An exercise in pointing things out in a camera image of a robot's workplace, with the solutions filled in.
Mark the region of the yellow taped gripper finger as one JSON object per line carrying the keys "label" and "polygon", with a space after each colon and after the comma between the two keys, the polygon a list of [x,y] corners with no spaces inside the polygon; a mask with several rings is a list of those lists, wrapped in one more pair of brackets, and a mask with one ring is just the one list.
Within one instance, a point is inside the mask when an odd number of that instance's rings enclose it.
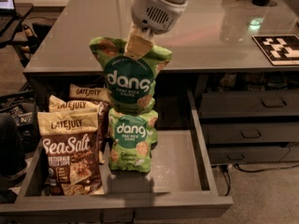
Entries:
{"label": "yellow taped gripper finger", "polygon": [[154,46],[154,33],[150,28],[141,28],[131,24],[124,55],[133,60],[144,57]]}

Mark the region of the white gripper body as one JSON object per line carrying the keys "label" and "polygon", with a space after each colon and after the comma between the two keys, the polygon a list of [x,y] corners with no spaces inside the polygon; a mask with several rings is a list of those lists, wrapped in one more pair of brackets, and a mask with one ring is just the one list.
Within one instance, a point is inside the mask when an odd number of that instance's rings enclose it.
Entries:
{"label": "white gripper body", "polygon": [[133,23],[156,35],[169,32],[186,9],[188,0],[132,0]]}

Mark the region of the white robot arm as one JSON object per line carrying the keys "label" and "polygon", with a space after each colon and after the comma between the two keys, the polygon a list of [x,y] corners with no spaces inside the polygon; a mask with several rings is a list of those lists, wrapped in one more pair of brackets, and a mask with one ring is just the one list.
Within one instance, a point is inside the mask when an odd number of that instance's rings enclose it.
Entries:
{"label": "white robot arm", "polygon": [[189,0],[132,0],[132,24],[124,55],[139,60],[153,48],[154,37],[169,32]]}

